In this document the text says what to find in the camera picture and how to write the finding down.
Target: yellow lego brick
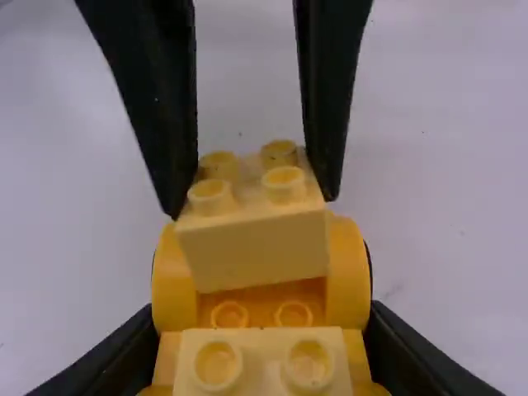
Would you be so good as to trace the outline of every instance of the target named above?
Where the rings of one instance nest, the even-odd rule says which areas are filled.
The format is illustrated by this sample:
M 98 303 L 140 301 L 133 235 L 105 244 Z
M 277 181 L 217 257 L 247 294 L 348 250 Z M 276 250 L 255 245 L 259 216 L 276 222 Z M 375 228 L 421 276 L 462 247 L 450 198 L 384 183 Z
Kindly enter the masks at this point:
M 149 386 L 139 392 L 138 396 L 172 396 L 172 386 Z
M 361 330 L 343 330 L 343 338 L 348 355 L 348 369 L 352 383 L 370 383 L 369 360 L 366 357 L 365 343 Z
M 356 223 L 328 212 L 330 266 L 328 326 L 364 329 L 370 314 L 370 274 L 365 244 Z
M 182 334 L 180 332 L 162 332 L 152 385 L 168 386 L 172 388 L 174 375 L 177 370 L 177 354 L 180 350 Z
M 296 150 L 293 162 L 284 151 L 279 167 L 265 160 L 280 158 L 278 149 L 239 158 L 236 167 L 228 154 L 202 160 L 201 177 L 214 178 L 189 190 L 174 228 L 198 291 L 327 275 L 325 203 L 304 151 Z
M 352 395 L 342 330 L 186 330 L 173 396 L 205 394 Z
M 354 396 L 390 396 L 380 384 L 374 382 L 354 384 Z
M 196 290 L 172 229 L 173 223 L 165 227 L 154 255 L 152 316 L 159 332 L 196 326 Z
M 325 278 L 198 294 L 201 328 L 324 326 Z

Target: lego duplo brick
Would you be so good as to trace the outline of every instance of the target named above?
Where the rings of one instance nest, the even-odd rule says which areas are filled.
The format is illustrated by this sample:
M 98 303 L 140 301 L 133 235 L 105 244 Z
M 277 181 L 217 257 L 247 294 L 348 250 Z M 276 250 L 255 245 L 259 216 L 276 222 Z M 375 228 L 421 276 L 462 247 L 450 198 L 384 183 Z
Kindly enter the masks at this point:
M 198 295 L 202 328 L 324 326 L 325 278 Z
M 181 334 L 173 396 L 352 395 L 340 328 L 192 329 Z
M 304 151 L 295 150 L 295 165 L 271 169 L 261 154 L 218 155 L 218 167 L 209 160 L 174 228 L 198 291 L 327 275 L 323 195 Z

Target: cream lego brick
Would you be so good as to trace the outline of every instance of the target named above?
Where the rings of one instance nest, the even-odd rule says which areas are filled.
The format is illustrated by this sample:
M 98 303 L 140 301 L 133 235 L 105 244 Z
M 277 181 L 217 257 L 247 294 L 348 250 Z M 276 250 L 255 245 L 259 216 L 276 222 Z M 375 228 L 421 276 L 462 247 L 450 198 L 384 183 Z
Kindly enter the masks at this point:
M 201 180 L 175 223 L 197 291 L 327 275 L 323 195 L 304 150 L 291 149 L 280 141 L 248 158 L 202 159 Z
M 173 396 L 351 396 L 340 328 L 182 332 Z

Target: toy car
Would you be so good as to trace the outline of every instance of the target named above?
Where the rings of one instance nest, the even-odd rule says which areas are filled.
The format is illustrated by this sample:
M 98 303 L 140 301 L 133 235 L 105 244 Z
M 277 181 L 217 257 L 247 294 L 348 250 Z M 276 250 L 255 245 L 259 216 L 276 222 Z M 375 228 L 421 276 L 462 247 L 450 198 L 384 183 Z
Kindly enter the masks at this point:
M 500 394 L 372 301 L 363 237 L 325 205 L 371 1 L 294 1 L 305 148 L 276 140 L 200 160 L 191 0 L 77 5 L 174 221 L 152 304 L 29 394 Z

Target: white surface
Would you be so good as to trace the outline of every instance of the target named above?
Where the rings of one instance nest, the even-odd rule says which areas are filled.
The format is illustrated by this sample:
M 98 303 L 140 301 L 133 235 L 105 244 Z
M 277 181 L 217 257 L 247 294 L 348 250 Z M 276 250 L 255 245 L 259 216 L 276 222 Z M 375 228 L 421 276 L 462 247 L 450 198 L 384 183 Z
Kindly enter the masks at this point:
M 290 2 L 211 3 L 197 4 L 200 148 L 300 141 Z M 376 297 L 508 395 L 525 393 L 528 355 L 527 17 L 520 0 L 378 0 L 333 205 L 369 242 Z M 243 28 L 227 29 L 235 18 Z M 9 396 L 149 301 L 165 222 L 111 74 L 67 0 L 0 10 L 0 165 Z

